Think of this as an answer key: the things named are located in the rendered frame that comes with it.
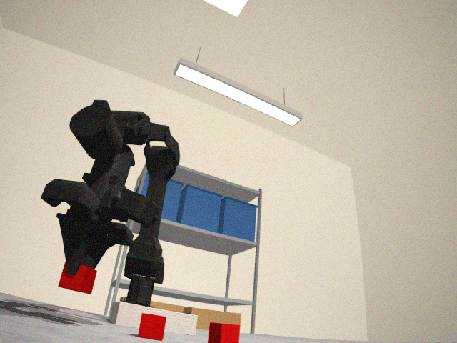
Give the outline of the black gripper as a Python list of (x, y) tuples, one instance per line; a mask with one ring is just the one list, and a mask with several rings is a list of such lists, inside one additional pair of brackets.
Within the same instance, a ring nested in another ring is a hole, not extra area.
[(101, 201), (112, 182), (125, 177), (116, 170), (95, 166), (91, 173), (84, 173), (86, 182), (54, 179), (44, 188), (41, 198), (52, 207), (61, 202), (69, 204), (66, 214), (57, 213), (64, 243), (66, 268), (76, 275), (80, 265), (95, 269), (106, 250), (113, 245), (131, 246), (134, 238), (131, 230), (120, 222), (121, 212), (113, 207), (102, 208)]

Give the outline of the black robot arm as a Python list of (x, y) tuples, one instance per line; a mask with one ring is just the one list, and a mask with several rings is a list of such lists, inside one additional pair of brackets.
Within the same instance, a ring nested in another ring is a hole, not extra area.
[[(114, 204), (121, 212), (120, 222), (131, 219), (141, 224), (139, 235), (126, 254), (124, 276), (131, 279), (126, 301), (152, 307), (154, 283), (162, 284), (164, 280), (164, 257), (158, 235), (166, 185), (180, 163), (179, 143), (171, 136), (169, 126), (150, 122), (149, 116), (140, 111), (110, 110), (107, 100), (94, 100), (92, 105), (76, 112), (69, 126), (88, 156), (95, 159), (92, 168), (116, 170), (126, 180), (131, 166), (135, 166), (134, 154), (127, 144), (146, 143), (146, 196), (121, 188), (122, 181), (117, 179), (105, 192), (101, 207), (111, 209)], [(151, 147), (151, 141), (165, 142), (166, 147)]]

